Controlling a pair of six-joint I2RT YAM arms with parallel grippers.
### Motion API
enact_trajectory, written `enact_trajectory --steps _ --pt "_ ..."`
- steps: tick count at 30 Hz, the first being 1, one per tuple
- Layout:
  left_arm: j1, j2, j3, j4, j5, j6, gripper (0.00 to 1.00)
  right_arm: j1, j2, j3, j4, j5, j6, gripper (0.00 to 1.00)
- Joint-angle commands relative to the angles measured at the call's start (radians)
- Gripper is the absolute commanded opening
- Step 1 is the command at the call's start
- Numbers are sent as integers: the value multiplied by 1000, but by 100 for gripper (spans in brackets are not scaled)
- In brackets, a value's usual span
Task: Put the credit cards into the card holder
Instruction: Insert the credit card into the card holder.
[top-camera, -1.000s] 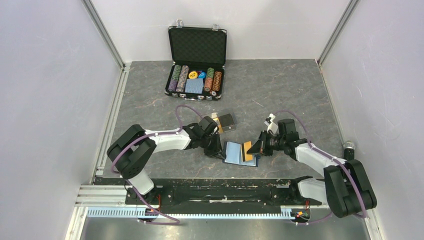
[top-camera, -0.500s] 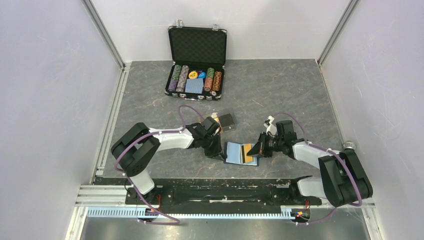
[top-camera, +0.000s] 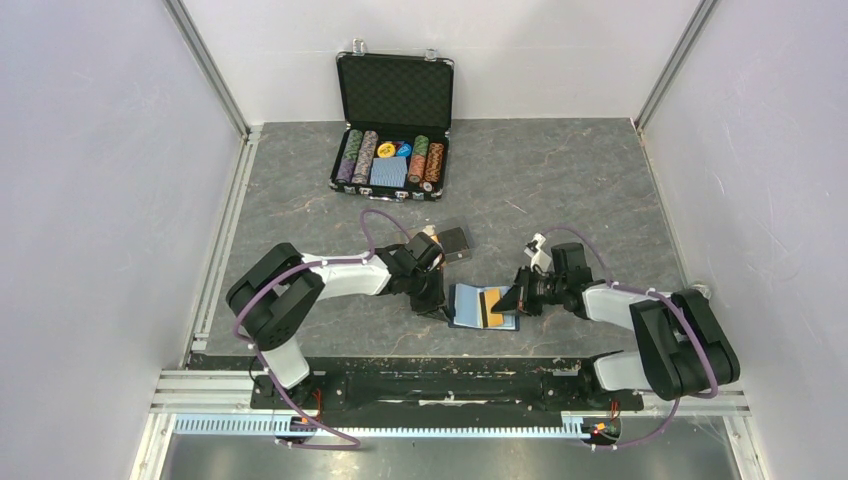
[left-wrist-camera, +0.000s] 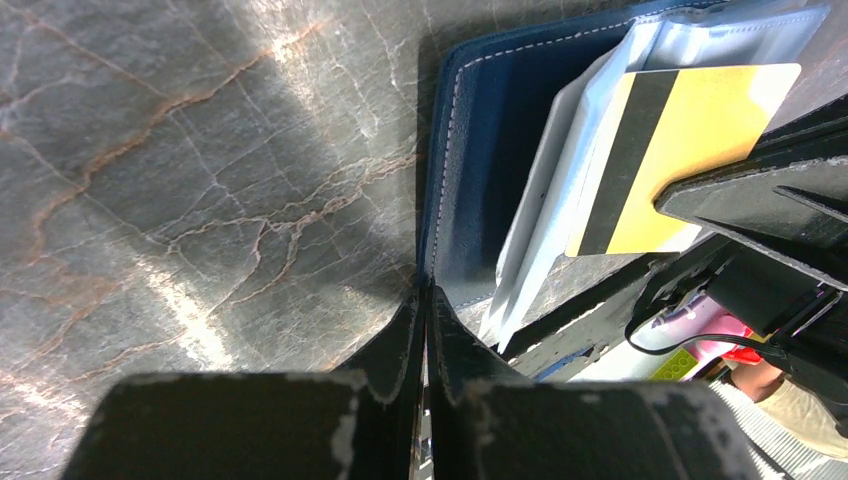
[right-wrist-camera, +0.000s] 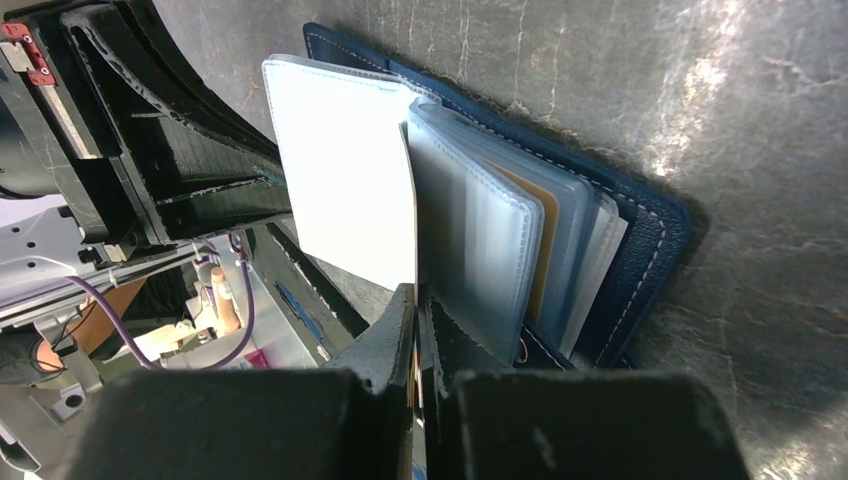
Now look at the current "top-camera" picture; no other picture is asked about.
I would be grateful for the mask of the blue leather card holder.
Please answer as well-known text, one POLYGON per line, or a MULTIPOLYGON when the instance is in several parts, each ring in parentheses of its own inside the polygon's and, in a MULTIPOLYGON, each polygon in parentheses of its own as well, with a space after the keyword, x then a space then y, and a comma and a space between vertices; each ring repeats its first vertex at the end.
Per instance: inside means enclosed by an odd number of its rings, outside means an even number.
POLYGON ((494 313, 492 310, 507 291, 506 286, 451 285, 447 305, 448 326, 487 331, 518 331, 520 321, 517 315, 494 313))

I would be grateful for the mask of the black VIP card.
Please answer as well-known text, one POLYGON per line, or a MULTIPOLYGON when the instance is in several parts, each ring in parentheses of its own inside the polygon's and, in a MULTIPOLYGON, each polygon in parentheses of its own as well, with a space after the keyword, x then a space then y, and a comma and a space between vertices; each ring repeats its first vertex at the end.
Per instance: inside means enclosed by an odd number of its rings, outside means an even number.
POLYGON ((471 257, 471 245, 462 227, 453 227, 437 234, 446 263, 459 262, 471 257))

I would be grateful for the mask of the clear acrylic card box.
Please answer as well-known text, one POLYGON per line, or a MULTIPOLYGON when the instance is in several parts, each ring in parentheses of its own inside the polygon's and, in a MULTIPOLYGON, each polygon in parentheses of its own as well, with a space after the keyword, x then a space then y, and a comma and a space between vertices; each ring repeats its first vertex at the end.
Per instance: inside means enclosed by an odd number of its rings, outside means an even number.
POLYGON ((463 216, 451 217, 441 221, 429 221, 413 226, 407 228, 404 233, 396 233, 393 239, 398 242, 405 242, 407 236, 415 236, 418 233, 427 234, 441 246, 445 265, 456 264, 473 258, 475 242, 469 222, 463 216))

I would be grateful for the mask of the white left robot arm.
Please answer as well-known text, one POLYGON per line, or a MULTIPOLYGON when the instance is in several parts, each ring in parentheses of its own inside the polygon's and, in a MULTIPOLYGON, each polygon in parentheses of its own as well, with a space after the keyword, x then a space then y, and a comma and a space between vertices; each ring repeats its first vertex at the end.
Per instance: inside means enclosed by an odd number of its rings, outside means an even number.
POLYGON ((315 304, 353 295, 403 294, 414 313, 433 313, 446 300, 443 261, 442 247, 424 233, 340 257, 301 253, 280 243, 230 287, 225 301, 236 316, 234 333, 257 351, 276 379, 278 397, 297 408, 314 394, 296 334, 315 304))

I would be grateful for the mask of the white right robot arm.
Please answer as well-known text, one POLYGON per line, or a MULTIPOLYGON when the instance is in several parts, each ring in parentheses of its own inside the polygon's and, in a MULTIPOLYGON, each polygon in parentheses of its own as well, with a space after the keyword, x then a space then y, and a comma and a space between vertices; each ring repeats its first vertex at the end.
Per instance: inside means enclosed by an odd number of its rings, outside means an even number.
POLYGON ((700 290, 641 291, 597 279, 576 242, 544 252, 534 240, 526 251, 530 265, 487 306, 487 317, 539 316, 545 307, 559 306, 635 335, 636 351, 600 354, 581 367, 577 392, 585 405, 602 408, 624 390, 651 391, 666 401, 707 398, 740 378, 738 357, 700 290))

